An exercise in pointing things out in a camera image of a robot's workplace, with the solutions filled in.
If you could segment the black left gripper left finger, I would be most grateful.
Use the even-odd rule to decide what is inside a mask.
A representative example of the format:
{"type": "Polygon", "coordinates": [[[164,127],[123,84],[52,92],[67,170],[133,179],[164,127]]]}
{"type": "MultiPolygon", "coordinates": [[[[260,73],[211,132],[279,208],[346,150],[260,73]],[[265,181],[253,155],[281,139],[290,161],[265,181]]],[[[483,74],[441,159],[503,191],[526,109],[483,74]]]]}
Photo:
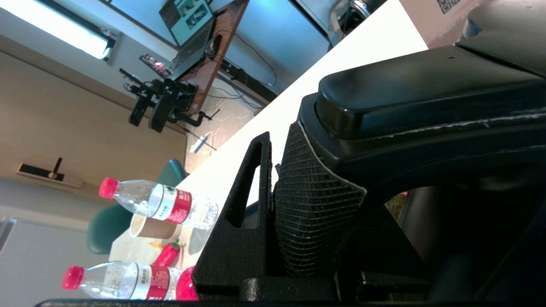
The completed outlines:
{"type": "Polygon", "coordinates": [[[267,271],[268,219],[271,214],[271,150],[269,132],[248,146],[216,225],[192,273],[200,301],[238,299],[240,284],[267,271]],[[254,172],[259,171],[258,225],[244,229],[254,172]]]}

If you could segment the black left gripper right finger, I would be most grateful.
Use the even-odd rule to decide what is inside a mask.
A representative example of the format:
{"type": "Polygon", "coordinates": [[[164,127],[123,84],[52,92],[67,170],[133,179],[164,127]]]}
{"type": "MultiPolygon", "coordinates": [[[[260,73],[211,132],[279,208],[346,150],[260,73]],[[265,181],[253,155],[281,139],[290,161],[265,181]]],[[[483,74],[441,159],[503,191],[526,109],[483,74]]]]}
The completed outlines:
{"type": "Polygon", "coordinates": [[[389,213],[359,216],[337,271],[342,301],[423,301],[429,272],[389,213]]]}

